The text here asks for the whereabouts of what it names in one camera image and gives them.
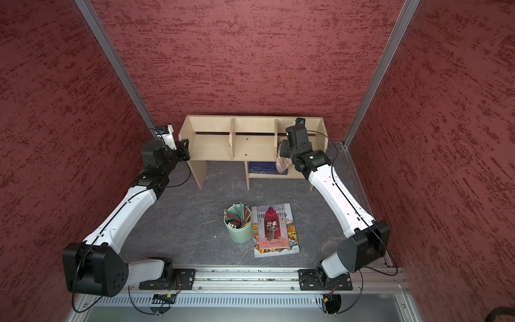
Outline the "fluffy beige pink cloth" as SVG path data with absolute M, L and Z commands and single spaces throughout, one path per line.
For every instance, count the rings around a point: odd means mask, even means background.
M 292 161 L 291 161 L 290 158 L 282 157 L 281 154 L 280 154 L 281 153 L 281 149 L 282 149 L 282 143 L 283 143 L 284 140 L 286 140 L 285 136 L 280 136 L 278 138 L 277 157 L 276 157 L 276 170 L 280 174 L 286 174 L 286 172 L 288 171 L 288 168 L 290 167 L 290 165 L 292 165 Z

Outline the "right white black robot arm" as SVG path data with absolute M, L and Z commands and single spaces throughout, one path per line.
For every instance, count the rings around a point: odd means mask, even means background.
M 341 182 L 325 152 L 312 148 L 305 122 L 298 118 L 295 125 L 287 127 L 280 155 L 290 158 L 295 169 L 318 190 L 342 227 L 345 240 L 335 253 L 319 263 L 321 278 L 336 279 L 383 257 L 390 226 L 385 221 L 376 221 Z

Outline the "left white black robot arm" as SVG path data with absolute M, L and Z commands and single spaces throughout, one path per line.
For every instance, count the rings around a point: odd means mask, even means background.
M 143 170 L 106 220 L 81 243 L 70 243 L 62 252 L 65 282 L 72 294 L 114 297 L 125 287 L 147 281 L 174 283 L 172 261 L 151 257 L 126 263 L 120 257 L 124 242 L 143 214 L 169 188 L 169 175 L 179 162 L 190 159 L 189 140 L 146 142 Z

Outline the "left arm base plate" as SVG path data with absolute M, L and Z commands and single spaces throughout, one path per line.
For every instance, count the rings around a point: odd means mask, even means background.
M 167 277 L 149 280 L 139 284 L 139 290 L 144 291 L 191 291 L 197 271 L 193 268 L 174 268 Z

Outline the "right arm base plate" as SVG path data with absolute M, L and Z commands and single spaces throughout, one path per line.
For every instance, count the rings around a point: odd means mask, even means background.
M 352 291 L 350 274 L 329 278 L 319 269 L 298 270 L 299 284 L 302 291 Z

